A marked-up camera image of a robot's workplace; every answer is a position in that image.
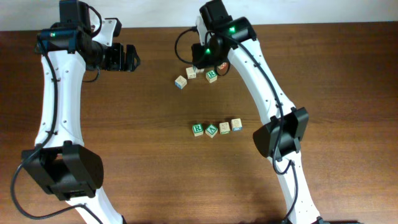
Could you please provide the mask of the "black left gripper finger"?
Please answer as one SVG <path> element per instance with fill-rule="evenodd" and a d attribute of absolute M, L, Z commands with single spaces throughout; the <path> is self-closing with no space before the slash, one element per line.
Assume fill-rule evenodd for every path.
<path fill-rule="evenodd" d="M 126 61 L 127 62 L 139 62 L 140 58 L 138 56 L 137 50 L 134 45 L 126 46 Z"/>
<path fill-rule="evenodd" d="M 135 69 L 141 64 L 140 60 L 132 59 L 126 62 L 126 71 L 127 72 L 134 72 Z"/>

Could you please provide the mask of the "wooden block green N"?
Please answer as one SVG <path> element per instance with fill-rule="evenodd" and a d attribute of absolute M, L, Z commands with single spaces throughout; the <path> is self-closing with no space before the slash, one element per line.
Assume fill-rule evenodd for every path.
<path fill-rule="evenodd" d="M 220 123 L 219 127 L 220 127 L 220 134 L 229 134 L 231 131 L 228 122 Z"/>

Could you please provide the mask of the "wooden block green R edge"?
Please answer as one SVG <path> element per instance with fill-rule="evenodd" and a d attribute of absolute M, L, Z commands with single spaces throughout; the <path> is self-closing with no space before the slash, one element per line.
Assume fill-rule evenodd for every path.
<path fill-rule="evenodd" d="M 192 131 L 195 137 L 201 136 L 204 133 L 202 124 L 194 124 L 192 126 Z"/>

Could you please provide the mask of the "wooden block blue L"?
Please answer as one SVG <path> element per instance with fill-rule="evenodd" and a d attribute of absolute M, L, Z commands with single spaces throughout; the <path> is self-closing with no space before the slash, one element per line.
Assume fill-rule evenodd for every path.
<path fill-rule="evenodd" d="M 243 128 L 240 118 L 235 118 L 231 120 L 231 127 L 233 131 L 240 131 Z"/>

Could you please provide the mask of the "wooden block green V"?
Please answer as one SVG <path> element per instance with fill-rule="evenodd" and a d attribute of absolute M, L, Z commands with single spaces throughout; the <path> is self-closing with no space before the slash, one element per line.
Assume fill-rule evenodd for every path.
<path fill-rule="evenodd" d="M 215 137 L 215 135 L 218 133 L 218 128 L 213 125 L 210 124 L 206 129 L 205 129 L 205 133 L 210 137 L 213 138 Z"/>

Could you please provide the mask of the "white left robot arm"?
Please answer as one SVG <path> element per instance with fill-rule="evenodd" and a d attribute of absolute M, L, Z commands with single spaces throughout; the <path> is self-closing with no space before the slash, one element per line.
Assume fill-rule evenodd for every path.
<path fill-rule="evenodd" d="M 113 42 L 117 18 L 102 18 L 82 1 L 60 1 L 60 20 L 37 36 L 44 71 L 41 124 L 34 148 L 22 152 L 20 169 L 49 195 L 75 209 L 87 223 L 124 223 L 104 188 L 103 162 L 81 134 L 81 86 L 87 71 L 132 72 L 140 65 L 133 45 Z"/>

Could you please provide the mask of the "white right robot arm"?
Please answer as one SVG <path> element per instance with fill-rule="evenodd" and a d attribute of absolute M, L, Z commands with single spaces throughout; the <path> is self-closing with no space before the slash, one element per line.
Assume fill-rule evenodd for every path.
<path fill-rule="evenodd" d="M 247 18 L 233 19 L 222 1 L 209 1 L 199 12 L 200 41 L 192 45 L 193 64 L 216 68 L 228 62 L 246 84 L 262 123 L 252 135 L 255 146 L 272 164 L 285 198 L 283 223 L 323 223 L 303 173 L 300 142 L 309 120 L 307 110 L 297 108 L 279 86 Z"/>

